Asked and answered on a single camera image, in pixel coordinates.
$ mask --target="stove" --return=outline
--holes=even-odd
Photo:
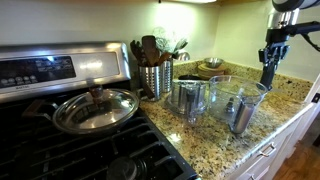
[[[52,104],[92,84],[130,90],[123,43],[0,47],[0,180],[197,178],[141,109],[112,134],[76,136],[53,126]],[[30,115],[35,100],[44,105]]]

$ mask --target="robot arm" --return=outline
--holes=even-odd
[[[290,36],[301,34],[316,50],[320,48],[313,44],[308,33],[320,31],[319,22],[295,24],[299,9],[320,5],[320,0],[272,0],[274,10],[269,15],[266,35],[267,45],[259,50],[259,60],[263,63],[263,74],[260,82],[269,90],[280,60],[283,60],[290,49],[285,42]]]

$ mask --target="kitchen counter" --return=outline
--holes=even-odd
[[[235,136],[208,112],[198,118],[196,127],[184,124],[165,108],[167,95],[158,102],[143,101],[140,107],[202,179],[227,177],[309,107],[284,93],[269,92],[246,131]]]

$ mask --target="glass lid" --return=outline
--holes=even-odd
[[[129,119],[138,106],[138,97],[130,91],[98,87],[62,104],[53,115],[53,123],[72,134],[107,131]]]

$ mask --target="wooden floor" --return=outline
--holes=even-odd
[[[320,147],[312,145],[320,134],[320,116],[297,144],[293,155],[284,161],[274,180],[320,180]]]

